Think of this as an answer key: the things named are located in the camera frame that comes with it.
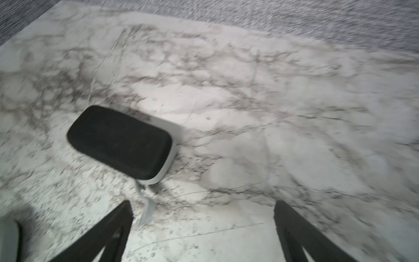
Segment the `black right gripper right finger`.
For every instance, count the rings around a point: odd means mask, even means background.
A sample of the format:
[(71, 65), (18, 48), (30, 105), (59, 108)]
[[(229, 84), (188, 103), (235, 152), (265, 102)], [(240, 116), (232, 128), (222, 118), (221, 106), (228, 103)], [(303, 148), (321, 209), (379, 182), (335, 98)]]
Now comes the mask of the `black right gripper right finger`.
[(287, 262), (356, 262), (284, 201), (277, 201), (274, 221)]

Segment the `grey umbrella case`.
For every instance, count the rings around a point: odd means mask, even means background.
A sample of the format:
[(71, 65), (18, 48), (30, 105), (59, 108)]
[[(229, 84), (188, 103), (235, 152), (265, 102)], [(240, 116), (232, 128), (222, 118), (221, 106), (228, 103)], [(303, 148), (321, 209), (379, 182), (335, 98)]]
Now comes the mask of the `grey umbrella case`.
[(144, 191), (165, 177), (177, 154), (177, 141), (167, 128), (92, 105), (71, 125), (67, 140), (80, 153), (133, 179), (145, 203), (140, 224), (151, 222), (156, 202)]

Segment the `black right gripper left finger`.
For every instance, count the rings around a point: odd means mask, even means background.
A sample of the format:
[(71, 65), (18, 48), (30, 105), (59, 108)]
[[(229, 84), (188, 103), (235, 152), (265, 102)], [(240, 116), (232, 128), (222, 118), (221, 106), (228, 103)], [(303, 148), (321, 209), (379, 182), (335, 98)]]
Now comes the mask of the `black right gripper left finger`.
[(99, 221), (53, 262), (92, 262), (98, 255), (101, 262), (120, 262), (133, 222), (130, 201), (125, 200)]

